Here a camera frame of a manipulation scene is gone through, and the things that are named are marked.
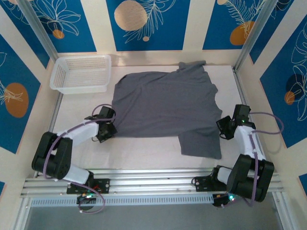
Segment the plastic basket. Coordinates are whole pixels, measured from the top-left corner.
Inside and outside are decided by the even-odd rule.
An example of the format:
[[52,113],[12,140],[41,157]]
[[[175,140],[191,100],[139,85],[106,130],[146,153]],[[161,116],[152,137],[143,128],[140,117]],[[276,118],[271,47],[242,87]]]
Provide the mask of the plastic basket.
[[50,87],[62,94],[106,92],[110,77],[110,55],[66,56],[57,59]]

